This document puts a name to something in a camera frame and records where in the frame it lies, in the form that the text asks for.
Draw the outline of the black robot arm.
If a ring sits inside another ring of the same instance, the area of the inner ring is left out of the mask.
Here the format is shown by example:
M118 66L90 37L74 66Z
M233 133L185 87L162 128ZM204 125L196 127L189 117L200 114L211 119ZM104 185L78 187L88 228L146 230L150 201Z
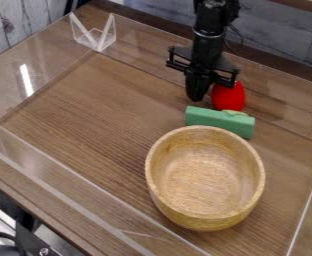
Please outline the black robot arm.
M168 48L166 66L185 76L185 92L193 102L203 100L212 84L233 88L239 68L223 55L227 27L239 17L239 0L193 0L196 14L191 47Z

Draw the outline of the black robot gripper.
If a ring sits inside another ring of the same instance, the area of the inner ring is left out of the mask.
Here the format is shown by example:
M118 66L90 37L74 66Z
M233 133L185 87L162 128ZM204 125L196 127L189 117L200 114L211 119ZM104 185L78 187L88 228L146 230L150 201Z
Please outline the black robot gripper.
M239 69L223 56L225 33L193 32L189 47L168 48L166 66L185 75L185 92L193 102L203 100L209 86L219 84L233 88Z

